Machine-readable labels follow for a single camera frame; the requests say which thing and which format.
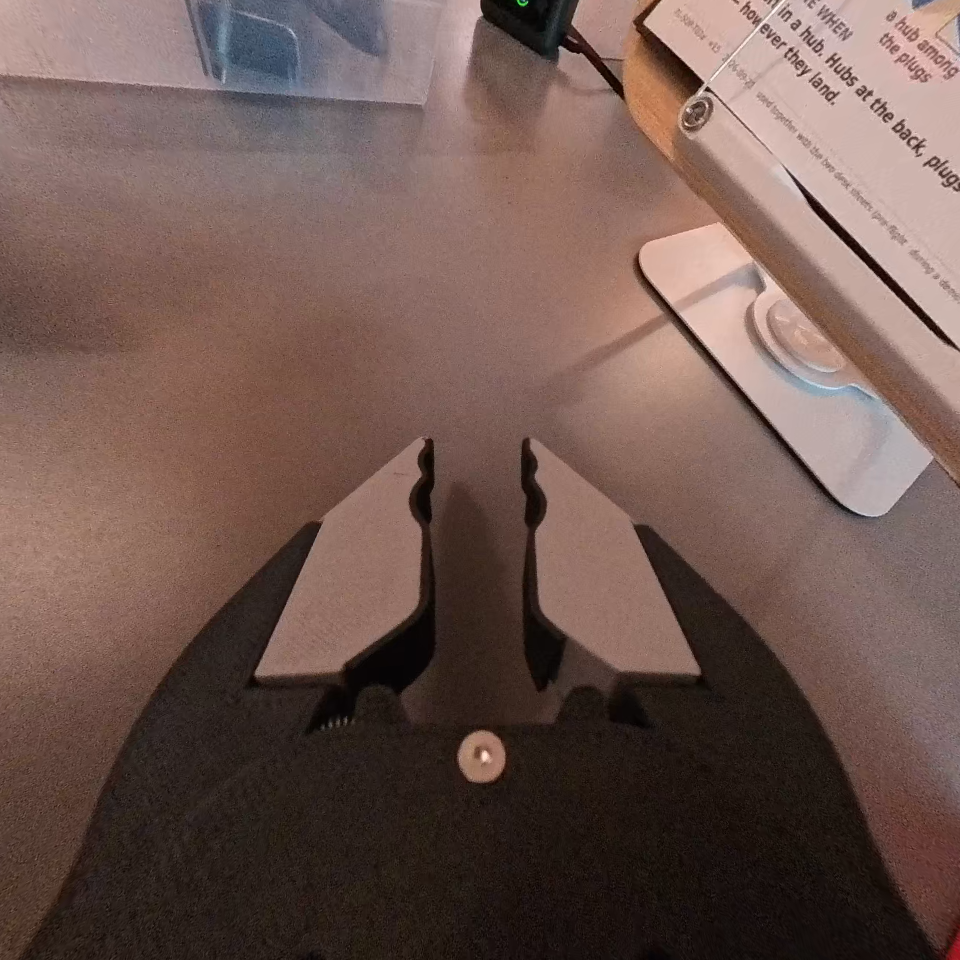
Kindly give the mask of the clear acrylic box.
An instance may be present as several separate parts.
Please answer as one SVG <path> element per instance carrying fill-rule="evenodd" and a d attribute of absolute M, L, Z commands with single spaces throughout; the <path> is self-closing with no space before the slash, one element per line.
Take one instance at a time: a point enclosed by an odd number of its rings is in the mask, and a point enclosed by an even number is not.
<path fill-rule="evenodd" d="M 421 106 L 444 2 L 3 1 L 17 78 Z"/>

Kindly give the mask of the printed instruction sheet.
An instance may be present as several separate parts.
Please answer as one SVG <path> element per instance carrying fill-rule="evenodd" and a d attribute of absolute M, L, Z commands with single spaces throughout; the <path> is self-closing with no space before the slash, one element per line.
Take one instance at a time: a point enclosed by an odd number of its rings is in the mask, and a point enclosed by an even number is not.
<path fill-rule="evenodd" d="M 657 2 L 642 26 L 958 347 L 958 2 Z"/>

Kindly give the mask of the white metal stand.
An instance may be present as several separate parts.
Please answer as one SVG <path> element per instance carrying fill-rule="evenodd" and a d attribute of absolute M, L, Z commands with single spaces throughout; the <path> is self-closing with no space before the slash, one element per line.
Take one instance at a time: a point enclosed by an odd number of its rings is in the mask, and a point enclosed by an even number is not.
<path fill-rule="evenodd" d="M 714 99 L 677 149 L 719 222 L 648 242 L 643 277 L 846 510 L 888 513 L 932 461 L 958 482 L 958 348 Z"/>

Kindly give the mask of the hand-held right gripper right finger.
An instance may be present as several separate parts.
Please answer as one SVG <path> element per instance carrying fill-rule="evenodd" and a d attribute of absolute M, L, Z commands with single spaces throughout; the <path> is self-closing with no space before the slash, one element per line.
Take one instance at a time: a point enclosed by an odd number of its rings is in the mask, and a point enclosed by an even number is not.
<path fill-rule="evenodd" d="M 701 677 L 629 514 L 534 438 L 521 446 L 523 649 L 534 688 Z"/>

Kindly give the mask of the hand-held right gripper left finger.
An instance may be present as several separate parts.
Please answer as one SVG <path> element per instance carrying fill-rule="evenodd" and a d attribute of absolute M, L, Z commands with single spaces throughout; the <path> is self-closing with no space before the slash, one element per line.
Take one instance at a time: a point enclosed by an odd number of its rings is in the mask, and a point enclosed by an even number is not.
<path fill-rule="evenodd" d="M 434 444 L 419 437 L 329 510 L 254 681 L 402 693 L 435 650 Z"/>

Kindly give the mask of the black device with green light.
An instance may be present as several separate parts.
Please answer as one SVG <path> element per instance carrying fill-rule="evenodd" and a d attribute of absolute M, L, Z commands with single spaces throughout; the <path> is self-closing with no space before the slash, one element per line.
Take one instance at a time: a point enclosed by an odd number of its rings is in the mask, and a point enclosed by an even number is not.
<path fill-rule="evenodd" d="M 546 59 L 555 59 L 578 1 L 481 1 L 490 24 Z"/>

